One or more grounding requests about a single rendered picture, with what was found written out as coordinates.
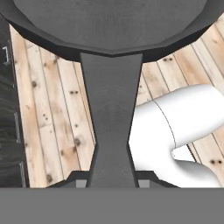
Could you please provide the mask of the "dark grey frying pan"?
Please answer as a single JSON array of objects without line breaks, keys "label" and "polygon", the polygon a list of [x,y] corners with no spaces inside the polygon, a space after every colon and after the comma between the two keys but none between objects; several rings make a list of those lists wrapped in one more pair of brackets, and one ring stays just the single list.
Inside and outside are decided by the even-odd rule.
[{"label": "dark grey frying pan", "polygon": [[182,87],[136,104],[142,65],[197,40],[224,0],[0,0],[0,15],[25,39],[81,64],[95,147],[87,186],[136,187],[153,171],[179,187],[219,187],[201,164],[172,150],[224,125],[224,94]]}]

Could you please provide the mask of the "dark wood cupboard run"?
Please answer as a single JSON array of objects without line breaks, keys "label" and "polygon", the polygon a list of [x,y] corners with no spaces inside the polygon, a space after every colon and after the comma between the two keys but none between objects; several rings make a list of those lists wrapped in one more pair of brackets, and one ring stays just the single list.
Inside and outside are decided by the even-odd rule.
[{"label": "dark wood cupboard run", "polygon": [[[8,46],[10,55],[10,64],[7,66],[4,65],[5,52],[2,49],[4,46]],[[17,143],[15,112],[18,115],[21,143]],[[29,187],[10,26],[0,14],[0,187],[23,188],[19,167],[22,161],[26,187]]]}]

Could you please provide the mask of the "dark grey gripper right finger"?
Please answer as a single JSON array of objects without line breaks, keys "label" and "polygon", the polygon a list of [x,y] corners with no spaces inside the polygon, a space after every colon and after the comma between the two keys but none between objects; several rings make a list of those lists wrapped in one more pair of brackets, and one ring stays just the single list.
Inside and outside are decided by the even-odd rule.
[{"label": "dark grey gripper right finger", "polygon": [[154,171],[136,171],[136,177],[138,180],[148,180],[150,187],[177,188],[176,185],[159,179]]}]

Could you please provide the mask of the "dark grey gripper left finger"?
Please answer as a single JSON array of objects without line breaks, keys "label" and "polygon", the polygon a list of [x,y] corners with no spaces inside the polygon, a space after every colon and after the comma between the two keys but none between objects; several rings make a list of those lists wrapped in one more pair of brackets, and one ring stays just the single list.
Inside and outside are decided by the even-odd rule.
[{"label": "dark grey gripper left finger", "polygon": [[67,179],[51,185],[51,187],[59,188],[85,188],[89,177],[88,171],[72,171]]}]

